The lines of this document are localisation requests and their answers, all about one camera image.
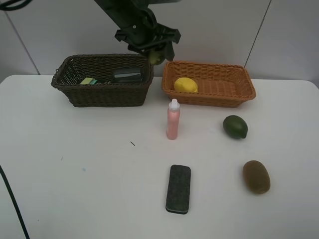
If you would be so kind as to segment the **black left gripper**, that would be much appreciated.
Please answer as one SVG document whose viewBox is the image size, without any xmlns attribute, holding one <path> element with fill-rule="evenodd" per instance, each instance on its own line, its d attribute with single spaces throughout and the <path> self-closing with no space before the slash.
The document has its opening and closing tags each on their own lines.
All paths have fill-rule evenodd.
<svg viewBox="0 0 319 239">
<path fill-rule="evenodd" d="M 180 32 L 159 23 L 154 25 L 137 22 L 117 22 L 120 28 L 115 34 L 118 41 L 127 43 L 129 51 L 149 59 L 150 51 L 162 51 L 167 61 L 174 59 L 173 43 L 179 43 Z"/>
</svg>

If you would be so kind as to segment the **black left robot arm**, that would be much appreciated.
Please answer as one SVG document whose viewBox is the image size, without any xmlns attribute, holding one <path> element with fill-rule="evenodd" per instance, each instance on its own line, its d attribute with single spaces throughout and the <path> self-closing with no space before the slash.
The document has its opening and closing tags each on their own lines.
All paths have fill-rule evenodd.
<svg viewBox="0 0 319 239">
<path fill-rule="evenodd" d="M 128 44 L 128 50 L 159 65 L 174 59 L 173 43 L 181 38 L 179 30 L 157 22 L 150 4 L 175 3 L 174 0 L 97 0 L 97 5 L 120 28 L 115 34 L 118 41 Z"/>
</svg>

